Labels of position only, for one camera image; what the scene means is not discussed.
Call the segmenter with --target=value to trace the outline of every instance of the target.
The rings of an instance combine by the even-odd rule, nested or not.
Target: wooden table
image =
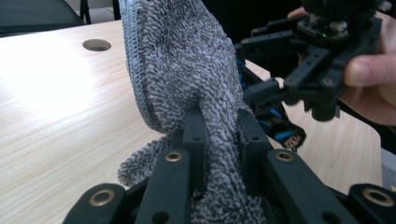
[[[84,49],[104,39],[106,51]],[[117,183],[130,154],[161,135],[136,108],[120,21],[0,39],[0,223],[60,223],[87,189]],[[299,154],[325,184],[381,185],[379,136],[342,114],[290,118],[308,137]]]

